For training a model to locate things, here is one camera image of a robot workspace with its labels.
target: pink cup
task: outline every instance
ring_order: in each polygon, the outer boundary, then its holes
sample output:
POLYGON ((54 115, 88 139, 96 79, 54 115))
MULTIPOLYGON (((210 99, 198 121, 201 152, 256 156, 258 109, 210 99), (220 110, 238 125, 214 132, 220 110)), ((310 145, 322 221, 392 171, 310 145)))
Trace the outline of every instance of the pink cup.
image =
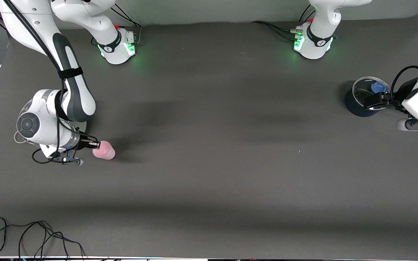
POLYGON ((101 159, 110 160, 113 159, 116 155, 116 151, 112 147, 112 145, 107 141, 101 141, 101 145, 99 149, 93 149, 93 156, 101 159))

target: white wall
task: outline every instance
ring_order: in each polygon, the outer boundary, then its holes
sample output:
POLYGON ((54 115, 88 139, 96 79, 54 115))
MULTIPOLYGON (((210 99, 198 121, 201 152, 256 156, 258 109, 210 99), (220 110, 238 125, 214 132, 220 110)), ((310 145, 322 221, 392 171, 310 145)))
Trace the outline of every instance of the white wall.
MULTIPOLYGON (((202 22, 297 21, 307 0, 117 0, 136 22, 143 25, 202 22)), ((341 10, 344 20, 405 18, 418 15, 418 0, 373 0, 361 7, 341 10)), ((129 25, 111 10, 115 24, 129 25)), ((60 29, 77 28, 57 21, 60 29)))

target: cable connector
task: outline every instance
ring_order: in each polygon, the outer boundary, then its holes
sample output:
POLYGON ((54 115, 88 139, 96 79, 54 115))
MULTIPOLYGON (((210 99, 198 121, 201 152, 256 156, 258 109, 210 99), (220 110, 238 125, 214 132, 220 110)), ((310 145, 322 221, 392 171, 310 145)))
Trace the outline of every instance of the cable connector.
POLYGON ((290 33, 297 34, 297 35, 302 35, 302 30, 300 30, 300 29, 290 29, 290 33))

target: table surface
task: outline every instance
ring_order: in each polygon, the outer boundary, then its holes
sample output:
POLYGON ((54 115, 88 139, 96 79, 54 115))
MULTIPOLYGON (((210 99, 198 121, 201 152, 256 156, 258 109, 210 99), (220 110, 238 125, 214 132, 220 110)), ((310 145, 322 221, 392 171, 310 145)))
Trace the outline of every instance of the table surface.
MULTIPOLYGON (((87 31, 63 33, 98 104, 89 133, 117 157, 32 162, 15 122, 59 80, 11 40, 0 70, 0 215, 10 222, 47 220, 90 256, 418 260, 418 133, 399 131, 405 116, 393 109, 359 118, 343 105, 356 79, 391 83, 418 65, 418 17, 343 21, 318 61, 259 24, 147 26, 118 66, 87 31)), ((1 255, 17 254, 21 232, 10 230, 1 255)), ((24 241, 33 254, 42 231, 24 241)), ((60 244, 48 254, 62 255, 60 244)))

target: blue object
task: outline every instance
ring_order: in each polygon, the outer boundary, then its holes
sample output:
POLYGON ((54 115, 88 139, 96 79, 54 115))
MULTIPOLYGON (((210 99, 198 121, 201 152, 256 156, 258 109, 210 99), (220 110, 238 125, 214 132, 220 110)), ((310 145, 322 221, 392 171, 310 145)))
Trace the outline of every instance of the blue object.
POLYGON ((378 94, 379 92, 386 92, 386 86, 381 82, 373 83, 370 88, 374 94, 378 94))

